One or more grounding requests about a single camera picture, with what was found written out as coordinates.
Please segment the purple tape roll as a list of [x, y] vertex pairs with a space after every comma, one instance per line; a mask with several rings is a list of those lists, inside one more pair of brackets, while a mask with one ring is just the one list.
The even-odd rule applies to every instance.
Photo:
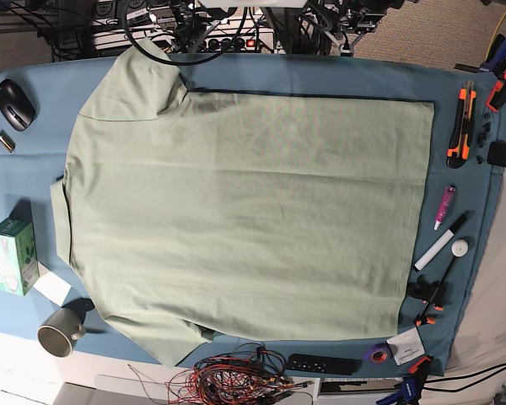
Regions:
[[382, 364], [393, 358], [391, 347], [388, 343], [377, 343], [371, 346], [363, 357], [371, 364]]

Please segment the blue orange spring clamp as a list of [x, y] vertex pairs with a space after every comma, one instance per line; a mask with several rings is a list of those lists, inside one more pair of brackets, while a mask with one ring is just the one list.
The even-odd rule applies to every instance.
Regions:
[[376, 404], [419, 404], [432, 362], [433, 359], [431, 357], [422, 356], [420, 360], [408, 369], [408, 376], [399, 384], [397, 391], [388, 397], [380, 399]]

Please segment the white black marker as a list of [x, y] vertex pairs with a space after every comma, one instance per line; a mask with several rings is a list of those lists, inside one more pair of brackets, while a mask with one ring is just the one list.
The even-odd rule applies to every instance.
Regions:
[[416, 272], [422, 271], [434, 257], [451, 241], [460, 228], [471, 216], [469, 211], [464, 212], [413, 264]]

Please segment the black computer mouse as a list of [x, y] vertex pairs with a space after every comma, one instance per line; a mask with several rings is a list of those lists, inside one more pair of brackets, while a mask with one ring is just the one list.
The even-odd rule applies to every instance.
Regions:
[[25, 131], [36, 117], [33, 104], [22, 88], [11, 79], [4, 79], [0, 83], [0, 111], [17, 132]]

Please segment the blue table cloth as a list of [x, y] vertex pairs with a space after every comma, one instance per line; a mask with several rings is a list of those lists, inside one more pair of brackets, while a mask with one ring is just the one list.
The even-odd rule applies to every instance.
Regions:
[[[11, 78], [21, 85], [35, 103], [38, 114], [33, 127], [15, 136], [16, 148], [8, 153], [0, 146], [0, 222], [10, 214], [25, 215], [35, 226], [38, 258], [73, 290], [71, 299], [85, 295], [76, 274], [57, 257], [51, 213], [50, 185], [62, 172], [73, 123], [82, 105], [113, 64], [98, 58], [76, 62], [50, 63], [0, 72], [0, 82]], [[447, 304], [433, 325], [420, 335], [428, 354], [435, 359], [431, 369], [441, 375], [455, 338], [463, 333], [462, 320], [469, 314], [468, 302], [476, 276], [484, 267], [483, 253], [493, 220], [498, 218], [498, 198], [506, 194], [503, 170], [475, 159], [457, 170], [446, 166], [447, 142], [454, 123], [460, 88], [471, 80], [477, 89], [475, 128], [490, 124], [489, 139], [506, 142], [506, 104], [497, 113], [485, 106], [495, 77], [490, 73], [462, 72], [409, 64], [354, 58], [238, 54], [213, 62], [186, 67], [181, 77], [193, 91], [282, 95], [329, 95], [347, 98], [425, 100], [435, 108], [431, 159], [426, 194], [415, 246], [423, 254], [439, 237], [433, 218], [444, 188], [456, 187], [450, 220], [465, 211], [470, 218], [459, 236], [471, 241], [471, 249], [457, 263], [450, 262], [443, 249], [425, 268], [426, 278], [445, 276]], [[6, 122], [0, 114], [0, 132]]]

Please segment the purple glue tube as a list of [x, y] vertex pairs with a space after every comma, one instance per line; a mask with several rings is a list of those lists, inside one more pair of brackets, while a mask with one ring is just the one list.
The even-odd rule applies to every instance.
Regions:
[[444, 189], [444, 194], [441, 199], [441, 203], [439, 204], [439, 208], [437, 210], [437, 213], [435, 215], [434, 220], [434, 230], [438, 230], [439, 226], [444, 221], [444, 218], [446, 214], [449, 211], [450, 204], [452, 202], [452, 199], [456, 193], [456, 187], [453, 185], [449, 185]]

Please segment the black orange bar clamp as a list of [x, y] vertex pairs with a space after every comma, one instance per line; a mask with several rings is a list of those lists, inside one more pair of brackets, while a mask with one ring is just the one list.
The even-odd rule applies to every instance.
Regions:
[[406, 294], [424, 303], [423, 309], [414, 318], [414, 325], [416, 327], [431, 325], [436, 322], [436, 317], [428, 314], [431, 308], [434, 308], [436, 311], [444, 310], [446, 279], [457, 261], [458, 257], [452, 256], [443, 277], [439, 281], [429, 283], [425, 280], [424, 276], [421, 275], [417, 278], [416, 282], [407, 285]]

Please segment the black remote control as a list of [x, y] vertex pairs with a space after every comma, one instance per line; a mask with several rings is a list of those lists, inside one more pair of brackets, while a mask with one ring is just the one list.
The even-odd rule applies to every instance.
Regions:
[[362, 365], [361, 360], [291, 354], [286, 362], [287, 370], [316, 374], [353, 375]]

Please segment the orange black utility knife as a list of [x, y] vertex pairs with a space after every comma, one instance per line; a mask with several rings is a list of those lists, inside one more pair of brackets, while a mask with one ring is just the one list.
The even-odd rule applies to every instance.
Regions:
[[455, 124], [447, 149], [446, 164], [450, 169], [458, 169], [469, 158], [476, 109], [476, 89], [473, 81], [466, 81], [460, 89], [455, 114]]

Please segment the white paper sheet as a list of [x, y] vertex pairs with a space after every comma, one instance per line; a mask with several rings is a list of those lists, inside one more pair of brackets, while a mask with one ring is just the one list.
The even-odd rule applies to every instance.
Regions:
[[55, 273], [45, 273], [38, 278], [33, 288], [53, 304], [62, 306], [69, 295], [71, 285]]

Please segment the small brass battery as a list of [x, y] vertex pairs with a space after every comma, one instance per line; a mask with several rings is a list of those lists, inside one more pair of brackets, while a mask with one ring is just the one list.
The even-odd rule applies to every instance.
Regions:
[[14, 140], [7, 135], [6, 132], [0, 132], [0, 144], [9, 152], [12, 153], [15, 150], [16, 144]]

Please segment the light green T-shirt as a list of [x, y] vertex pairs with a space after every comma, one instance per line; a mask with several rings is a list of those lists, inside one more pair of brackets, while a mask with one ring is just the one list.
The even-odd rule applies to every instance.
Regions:
[[213, 334], [396, 334], [428, 173], [423, 101], [191, 92], [122, 53], [51, 187], [57, 255], [174, 366]]

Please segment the white power strip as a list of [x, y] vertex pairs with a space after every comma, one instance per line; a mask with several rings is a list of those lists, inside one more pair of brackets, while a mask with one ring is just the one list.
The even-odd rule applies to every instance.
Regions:
[[[198, 45], [196, 52], [216, 52], [219, 51], [234, 36], [233, 30], [224, 30], [216, 28], [207, 35], [201, 35], [202, 41]], [[186, 51], [196, 43], [196, 39], [191, 37], [188, 42], [181, 39], [176, 33], [169, 30], [138, 30], [132, 32], [135, 41], [149, 38], [152, 42], [161, 47], [164, 51], [178, 53], [182, 47]], [[131, 43], [123, 30], [108, 30], [92, 35], [92, 42], [96, 51], [100, 54], [104, 52], [120, 53], [128, 48]], [[237, 52], [244, 53], [273, 53], [277, 50], [274, 34], [272, 30], [262, 27], [244, 28], [240, 33], [238, 41], [240, 47]]]

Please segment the black square box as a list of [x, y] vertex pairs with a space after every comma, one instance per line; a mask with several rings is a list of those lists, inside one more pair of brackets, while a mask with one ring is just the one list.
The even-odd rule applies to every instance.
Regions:
[[506, 167], [506, 143], [503, 141], [495, 141], [490, 143], [487, 153], [487, 162], [490, 165], [498, 167]]

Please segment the white round cap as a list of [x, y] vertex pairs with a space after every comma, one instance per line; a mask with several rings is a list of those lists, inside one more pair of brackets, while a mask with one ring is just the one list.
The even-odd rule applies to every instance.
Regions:
[[454, 257], [463, 257], [468, 250], [469, 245], [465, 239], [455, 240], [450, 247], [450, 251]]

